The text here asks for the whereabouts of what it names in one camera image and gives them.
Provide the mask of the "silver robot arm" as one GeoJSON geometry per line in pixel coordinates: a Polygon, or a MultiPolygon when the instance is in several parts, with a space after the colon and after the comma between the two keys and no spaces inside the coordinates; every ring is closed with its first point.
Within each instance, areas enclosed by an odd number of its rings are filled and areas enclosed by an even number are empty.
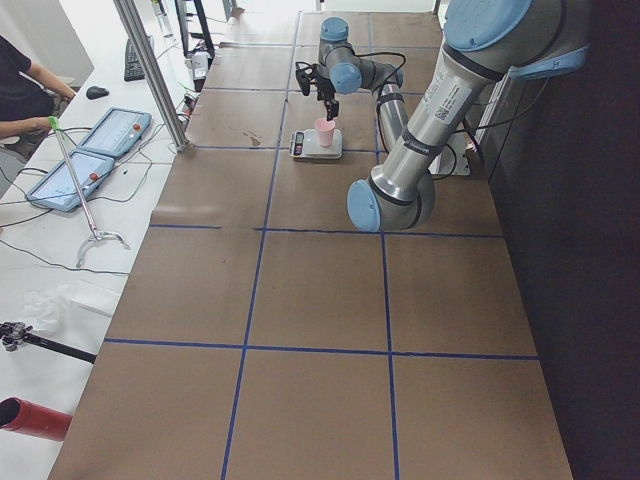
{"type": "Polygon", "coordinates": [[[360,231],[411,229],[435,202],[429,171],[482,90],[505,75],[524,80],[579,69],[588,52],[588,1],[453,1],[430,85],[412,115],[399,92],[399,68],[366,60],[348,41],[340,17],[321,25],[318,61],[299,62],[302,93],[317,89],[327,119],[337,117],[338,94],[366,89],[377,96],[389,154],[347,194],[351,223],[360,231]]]}

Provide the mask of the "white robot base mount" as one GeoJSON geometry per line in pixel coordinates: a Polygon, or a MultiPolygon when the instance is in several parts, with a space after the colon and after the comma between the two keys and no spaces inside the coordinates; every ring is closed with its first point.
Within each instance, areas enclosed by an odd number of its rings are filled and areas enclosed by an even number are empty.
{"type": "Polygon", "coordinates": [[[460,133],[449,137],[442,152],[432,161],[429,172],[434,179],[450,176],[468,176],[471,174],[471,163],[480,160],[477,141],[470,129],[458,126],[460,133]]]}

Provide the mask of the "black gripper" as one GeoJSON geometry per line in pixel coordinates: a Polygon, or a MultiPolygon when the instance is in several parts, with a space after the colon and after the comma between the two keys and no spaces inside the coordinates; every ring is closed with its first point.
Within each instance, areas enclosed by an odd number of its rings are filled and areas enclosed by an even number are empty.
{"type": "Polygon", "coordinates": [[[339,116],[339,102],[335,99],[335,88],[329,78],[319,73],[317,64],[295,62],[295,78],[303,96],[309,96],[311,87],[316,88],[317,100],[324,102],[326,120],[339,116]]]}

